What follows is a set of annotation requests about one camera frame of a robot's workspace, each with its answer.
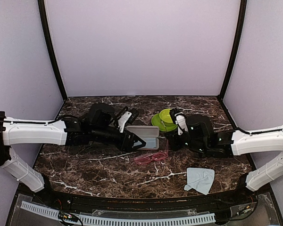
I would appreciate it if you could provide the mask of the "right black frame post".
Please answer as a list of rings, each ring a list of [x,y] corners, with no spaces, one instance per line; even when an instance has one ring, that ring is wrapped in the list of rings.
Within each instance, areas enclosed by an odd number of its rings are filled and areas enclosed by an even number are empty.
[[[233,40],[233,46],[228,62],[228,66],[225,72],[225,77],[223,80],[223,84],[220,90],[218,97],[218,100],[220,102],[223,102],[224,97],[226,95],[229,82],[231,79],[231,75],[233,73],[233,68],[234,64],[236,61],[239,45],[240,45],[240,40],[241,40],[241,35],[242,35],[242,30],[243,30],[243,25],[244,25],[244,19],[245,19],[245,14],[246,14],[246,8],[247,8],[247,0],[241,0],[240,1],[240,7],[239,7],[239,14],[238,14],[238,19],[237,19],[237,26],[234,34],[234,40]]]

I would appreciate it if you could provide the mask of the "black frame post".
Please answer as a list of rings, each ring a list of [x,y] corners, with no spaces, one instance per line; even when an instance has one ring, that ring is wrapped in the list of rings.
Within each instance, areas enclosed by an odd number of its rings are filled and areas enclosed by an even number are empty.
[[[59,92],[61,94],[61,97],[63,101],[65,102],[68,99],[67,92],[64,86],[64,83],[62,81],[62,76],[59,71],[58,67],[58,62],[56,59],[55,55],[55,50],[51,38],[51,33],[50,33],[50,26],[49,26],[49,21],[46,13],[46,3],[44,0],[38,0],[38,9],[39,9],[39,14],[40,14],[40,19],[41,19],[41,24],[42,24],[42,30],[43,30],[43,35],[48,51],[48,55],[50,58],[50,63],[54,72],[55,80],[58,85]]]
[[[225,72],[225,77],[223,80],[223,84],[220,90],[218,97],[218,100],[220,102],[223,102],[224,97],[226,95],[229,82],[231,79],[231,75],[233,73],[233,68],[234,64],[236,61],[239,45],[240,45],[240,40],[241,40],[241,35],[242,35],[242,30],[243,30],[243,25],[244,25],[244,19],[245,19],[245,14],[246,14],[246,8],[247,8],[247,0],[241,0],[240,1],[240,7],[239,7],[239,14],[238,14],[238,19],[237,19],[237,26],[234,34],[234,40],[233,40],[233,46],[228,62],[228,66]]]

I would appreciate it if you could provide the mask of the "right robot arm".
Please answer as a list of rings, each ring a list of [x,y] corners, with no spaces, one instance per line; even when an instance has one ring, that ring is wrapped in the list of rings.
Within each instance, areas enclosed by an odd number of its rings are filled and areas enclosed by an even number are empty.
[[[183,147],[198,153],[200,157],[232,158],[249,153],[279,151],[279,155],[268,163],[242,175],[238,189],[232,192],[231,200],[242,204],[250,191],[259,188],[283,176],[283,125],[245,131],[241,128],[215,132],[207,116],[200,114],[185,117],[178,113],[172,117],[178,131],[165,134],[170,148],[177,151]]]

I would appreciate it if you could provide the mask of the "black table front rail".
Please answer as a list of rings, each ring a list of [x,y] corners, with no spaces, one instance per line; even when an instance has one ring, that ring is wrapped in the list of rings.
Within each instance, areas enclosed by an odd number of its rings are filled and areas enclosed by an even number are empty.
[[[195,209],[197,212],[225,212],[228,216],[231,207],[248,203],[254,205],[258,201],[256,193],[236,190],[209,195],[163,199],[103,198],[56,191],[45,192],[44,194],[27,192],[26,194],[31,196],[34,201],[49,207],[87,213],[95,210],[165,212]]]

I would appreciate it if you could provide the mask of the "pink sunglasses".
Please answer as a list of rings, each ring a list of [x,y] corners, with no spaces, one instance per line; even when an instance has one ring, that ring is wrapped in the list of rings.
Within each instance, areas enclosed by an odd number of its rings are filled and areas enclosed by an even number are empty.
[[[161,161],[168,158],[169,142],[166,141],[165,149],[156,153],[147,153],[134,158],[137,165],[146,165],[153,161]]]

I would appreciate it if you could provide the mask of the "left black frame post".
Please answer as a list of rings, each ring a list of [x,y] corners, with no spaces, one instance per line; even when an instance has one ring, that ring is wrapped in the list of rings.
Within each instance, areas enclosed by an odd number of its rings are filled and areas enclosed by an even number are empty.
[[[58,67],[58,62],[56,59],[55,55],[55,50],[51,38],[51,33],[50,33],[50,26],[49,26],[49,21],[46,13],[46,3],[44,0],[38,0],[38,9],[39,9],[39,14],[40,14],[40,19],[41,19],[41,24],[42,24],[42,30],[43,30],[43,35],[48,51],[48,55],[50,58],[50,63],[54,72],[55,80],[58,85],[59,92],[61,94],[61,97],[63,101],[65,102],[68,99],[67,92],[64,86],[64,83],[62,81],[62,76],[59,71]]]

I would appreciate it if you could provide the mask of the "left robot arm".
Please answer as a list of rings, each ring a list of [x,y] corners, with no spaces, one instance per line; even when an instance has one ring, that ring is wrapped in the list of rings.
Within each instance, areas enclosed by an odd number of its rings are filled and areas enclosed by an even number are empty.
[[[112,144],[121,152],[132,152],[146,145],[142,138],[126,129],[138,115],[136,109],[127,107],[116,114],[115,109],[105,103],[92,104],[80,117],[66,114],[51,121],[14,119],[0,111],[0,168],[38,193],[45,204],[54,205],[57,194],[50,190],[50,182],[23,161],[12,145],[80,146],[97,142]]]

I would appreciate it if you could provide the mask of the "blue cleaning cloth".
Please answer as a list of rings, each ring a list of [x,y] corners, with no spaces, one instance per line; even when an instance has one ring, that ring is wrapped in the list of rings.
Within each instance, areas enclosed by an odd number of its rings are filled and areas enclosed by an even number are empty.
[[[145,138],[144,141],[146,145],[144,146],[145,149],[158,149],[159,148],[159,141],[155,138]]]
[[[184,186],[185,191],[194,189],[198,193],[208,195],[215,179],[215,171],[205,168],[187,168],[186,176],[187,184]]]

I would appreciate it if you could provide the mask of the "pink glasses case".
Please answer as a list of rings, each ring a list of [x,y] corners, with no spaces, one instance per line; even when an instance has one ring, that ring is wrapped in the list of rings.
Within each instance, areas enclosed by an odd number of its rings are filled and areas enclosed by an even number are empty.
[[[155,137],[158,141],[159,137],[159,128],[157,126],[127,126],[126,128],[128,131],[138,135],[143,140],[145,138],[152,138]],[[145,149],[141,148],[140,150],[155,150],[155,149]]]

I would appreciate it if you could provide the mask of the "green plate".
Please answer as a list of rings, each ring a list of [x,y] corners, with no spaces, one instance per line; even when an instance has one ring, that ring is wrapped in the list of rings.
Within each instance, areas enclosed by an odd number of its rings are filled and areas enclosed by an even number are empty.
[[[151,124],[152,126],[157,126],[159,128],[160,131],[162,132],[170,132],[173,130],[177,129],[177,125],[173,124],[173,125],[166,125],[161,118],[159,117],[159,114],[155,114],[152,118],[151,118]]]

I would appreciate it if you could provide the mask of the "green bowl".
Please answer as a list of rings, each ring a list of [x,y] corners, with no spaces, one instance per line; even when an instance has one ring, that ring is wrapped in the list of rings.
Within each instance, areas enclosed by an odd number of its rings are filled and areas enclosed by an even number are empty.
[[[173,122],[171,115],[170,115],[170,110],[171,110],[170,108],[163,109],[159,113],[159,118],[167,126],[174,125],[174,122]]]

